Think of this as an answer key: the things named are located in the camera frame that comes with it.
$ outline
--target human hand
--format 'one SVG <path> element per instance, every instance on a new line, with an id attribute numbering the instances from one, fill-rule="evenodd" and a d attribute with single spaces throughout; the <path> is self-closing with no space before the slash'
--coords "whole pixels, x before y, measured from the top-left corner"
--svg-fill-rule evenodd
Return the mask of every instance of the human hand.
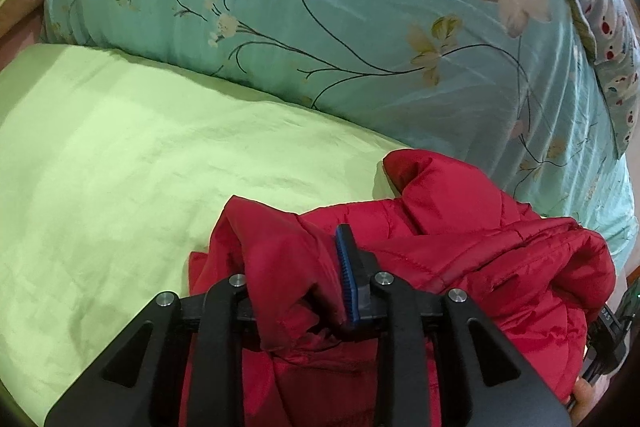
<path id="1" fill-rule="evenodd" d="M 575 427 L 591 412 L 595 405 L 595 389 L 584 378 L 578 378 L 574 385 L 575 405 L 569 416 Z"/>

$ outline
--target bed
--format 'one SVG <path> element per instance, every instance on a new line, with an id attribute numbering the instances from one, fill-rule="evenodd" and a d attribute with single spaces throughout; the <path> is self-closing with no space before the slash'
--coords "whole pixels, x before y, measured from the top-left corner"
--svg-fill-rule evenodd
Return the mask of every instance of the bed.
<path id="1" fill-rule="evenodd" d="M 229 196 L 392 197 L 404 146 L 575 217 L 622 272 L 636 22 L 584 1 L 46 0 L 3 47 L 44 19 L 0 72 L 0 380 L 41 425 L 143 303 L 185 292 Z"/>

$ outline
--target finger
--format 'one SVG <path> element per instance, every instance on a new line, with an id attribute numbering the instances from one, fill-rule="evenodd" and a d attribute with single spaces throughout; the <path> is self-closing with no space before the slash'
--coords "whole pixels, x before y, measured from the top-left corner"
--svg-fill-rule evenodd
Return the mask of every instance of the finger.
<path id="1" fill-rule="evenodd" d="M 596 390 L 584 378 L 578 378 L 574 385 L 574 396 L 578 404 L 591 403 Z"/>

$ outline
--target lime green fabric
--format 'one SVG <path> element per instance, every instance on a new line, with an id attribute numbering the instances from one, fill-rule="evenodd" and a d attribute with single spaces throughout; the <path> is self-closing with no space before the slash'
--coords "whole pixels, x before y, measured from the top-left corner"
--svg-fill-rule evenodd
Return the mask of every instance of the lime green fabric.
<path id="1" fill-rule="evenodd" d="M 393 197 L 398 142 L 122 52 L 40 44 L 0 73 L 0 378 L 42 425 L 232 194 L 291 212 Z"/>

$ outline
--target red jacket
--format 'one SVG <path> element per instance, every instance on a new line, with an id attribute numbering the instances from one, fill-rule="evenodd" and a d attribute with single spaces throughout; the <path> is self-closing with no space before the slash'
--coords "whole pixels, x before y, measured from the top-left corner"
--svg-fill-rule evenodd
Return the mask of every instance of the red jacket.
<path id="1" fill-rule="evenodd" d="M 344 320 L 334 233 L 349 223 L 382 269 L 414 287 L 465 289 L 527 357 L 558 398 L 582 365 L 587 321 L 614 286 L 599 234 L 570 217 L 542 219 L 478 169 L 426 151 L 400 150 L 384 166 L 401 196 L 338 204 L 302 216 L 233 197 L 192 253 L 192 294 L 244 272 L 262 340 L 243 354 L 247 427 L 372 425 L 376 343 L 339 343 L 308 333 L 316 316 L 301 304 L 314 292 Z M 433 363 L 433 424 L 440 425 Z"/>

